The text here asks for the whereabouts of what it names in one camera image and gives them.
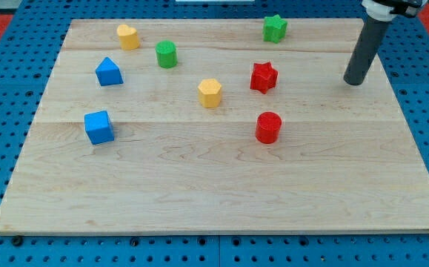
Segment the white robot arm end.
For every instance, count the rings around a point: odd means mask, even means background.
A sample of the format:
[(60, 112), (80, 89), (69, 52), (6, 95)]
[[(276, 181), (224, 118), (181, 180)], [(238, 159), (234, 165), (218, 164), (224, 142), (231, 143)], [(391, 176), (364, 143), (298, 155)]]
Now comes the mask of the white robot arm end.
[(361, 5), (369, 17), (381, 22), (391, 22), (397, 16), (416, 17), (427, 2), (427, 0), (362, 0)]

